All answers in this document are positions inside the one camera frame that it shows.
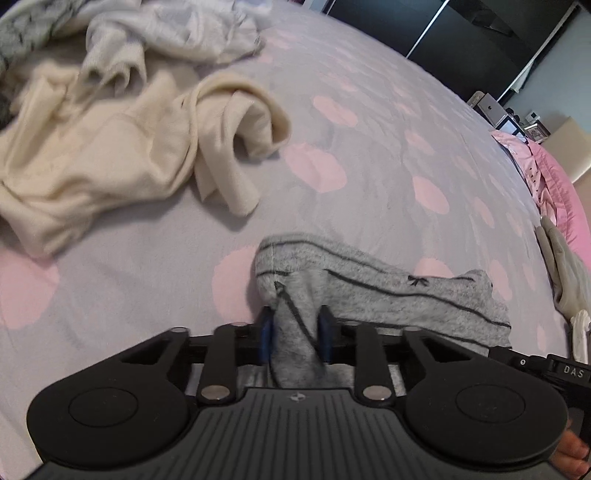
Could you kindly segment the person's right hand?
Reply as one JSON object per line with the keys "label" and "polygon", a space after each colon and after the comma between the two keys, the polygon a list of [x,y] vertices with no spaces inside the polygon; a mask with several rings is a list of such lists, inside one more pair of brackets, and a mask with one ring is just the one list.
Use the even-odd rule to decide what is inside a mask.
{"label": "person's right hand", "polygon": [[589,469],[590,447],[571,429],[567,429],[553,453],[550,463],[568,479],[581,479]]}

